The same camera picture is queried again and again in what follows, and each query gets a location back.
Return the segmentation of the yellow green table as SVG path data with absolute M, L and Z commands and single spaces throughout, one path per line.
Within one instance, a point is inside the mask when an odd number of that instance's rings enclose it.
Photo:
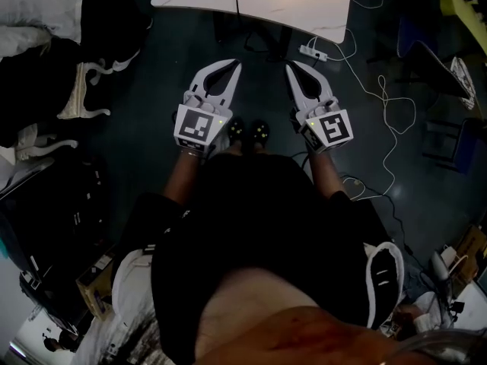
M 477 17 L 473 5 L 464 0 L 440 0 L 440 9 L 445 17 L 458 17 L 487 56 L 487 26 Z

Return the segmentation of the white cloth bag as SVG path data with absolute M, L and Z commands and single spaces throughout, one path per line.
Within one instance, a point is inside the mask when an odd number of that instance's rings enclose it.
M 116 271 L 112 289 L 113 310 L 123 324 L 131 324 L 154 310 L 151 262 L 152 255 L 137 249 L 122 260 Z

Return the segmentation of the white mesh panel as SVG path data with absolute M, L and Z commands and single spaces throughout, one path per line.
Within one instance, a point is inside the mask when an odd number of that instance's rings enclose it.
M 461 98 L 462 104 L 467 110 L 473 110 L 476 105 L 476 90 L 465 62 L 461 58 L 454 56 L 450 65 L 450 70 L 468 93 L 467 97 Z

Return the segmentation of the person's black clothing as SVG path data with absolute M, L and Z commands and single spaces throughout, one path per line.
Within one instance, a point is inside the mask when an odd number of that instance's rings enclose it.
M 200 317 L 225 275 L 270 271 L 344 322 L 371 324 L 366 245 L 388 240 L 370 202 L 323 197 L 289 157 L 219 154 L 158 236 L 154 308 L 163 352 L 193 365 Z

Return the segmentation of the black table base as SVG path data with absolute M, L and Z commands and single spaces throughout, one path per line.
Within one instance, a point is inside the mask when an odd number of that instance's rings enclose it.
M 219 44 L 245 37 L 243 48 L 254 54 L 266 54 L 267 62 L 283 62 L 287 60 L 288 47 L 293 30 L 285 25 L 281 26 L 279 38 L 275 38 L 263 21 L 250 19 L 244 21 L 239 14 L 229 14 L 221 11 L 212 12 L 215 40 Z M 264 43 L 265 49 L 257 50 L 250 44 L 252 35 L 258 36 Z

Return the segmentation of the person's right black slipper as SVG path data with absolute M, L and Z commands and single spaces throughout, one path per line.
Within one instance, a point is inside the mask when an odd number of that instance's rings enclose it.
M 256 119 L 250 126 L 250 143 L 260 144 L 263 148 L 269 139 L 270 128 L 267 122 Z

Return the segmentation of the white bedding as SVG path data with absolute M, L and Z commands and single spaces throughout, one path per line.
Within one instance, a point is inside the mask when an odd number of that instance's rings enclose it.
M 81 42 L 83 0 L 0 0 L 0 60 L 58 37 Z

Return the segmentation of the blue chair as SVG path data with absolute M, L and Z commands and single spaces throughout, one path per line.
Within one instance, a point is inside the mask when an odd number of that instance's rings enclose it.
M 453 140 L 454 147 L 448 156 L 426 152 L 422 156 L 433 160 L 436 167 L 463 175 L 469 172 L 477 144 L 487 146 L 487 119 L 465 118 L 461 124 L 430 119 L 426 132 Z

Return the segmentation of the person's chest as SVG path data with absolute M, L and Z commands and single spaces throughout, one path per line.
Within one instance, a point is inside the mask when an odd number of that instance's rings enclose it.
M 227 275 L 199 321 L 194 365 L 383 365 L 399 347 L 339 321 L 259 268 Z

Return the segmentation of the dark office chair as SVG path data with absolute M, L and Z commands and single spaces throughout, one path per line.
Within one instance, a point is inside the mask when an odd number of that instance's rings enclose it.
M 441 94 L 469 99 L 467 87 L 438 58 L 437 32 L 424 21 L 410 15 L 401 16 L 396 53 L 430 88 Z

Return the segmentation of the white round appliance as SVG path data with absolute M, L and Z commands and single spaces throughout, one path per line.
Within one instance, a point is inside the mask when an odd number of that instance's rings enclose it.
M 452 246 L 444 246 L 440 252 L 431 256 L 431 266 L 440 282 L 448 281 L 454 270 L 468 259 L 467 255 L 458 256 Z

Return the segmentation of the person's right forearm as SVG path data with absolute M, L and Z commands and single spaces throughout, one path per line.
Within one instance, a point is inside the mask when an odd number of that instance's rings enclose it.
M 348 198 L 343 181 L 328 153 L 311 153 L 309 161 L 314 185 L 322 196 L 327 199 L 334 195 L 343 195 Z

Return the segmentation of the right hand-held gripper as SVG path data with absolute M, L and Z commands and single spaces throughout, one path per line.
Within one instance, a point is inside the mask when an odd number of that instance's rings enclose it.
M 354 138 L 348 113 L 339 108 L 324 75 L 309 65 L 292 61 L 285 66 L 285 77 L 298 109 L 298 132 L 313 152 L 320 154 Z

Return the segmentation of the person's left black slipper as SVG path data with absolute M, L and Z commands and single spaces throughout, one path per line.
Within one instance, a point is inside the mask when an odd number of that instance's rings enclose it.
M 229 145 L 232 146 L 235 143 L 242 143 L 245 138 L 245 124 L 242 118 L 235 116 L 228 125 L 227 136 Z

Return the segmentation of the person's left forearm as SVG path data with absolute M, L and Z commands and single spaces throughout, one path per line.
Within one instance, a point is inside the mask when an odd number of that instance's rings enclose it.
M 162 195 L 185 205 L 193 193 L 201 162 L 201 157 L 195 152 L 182 149 Z

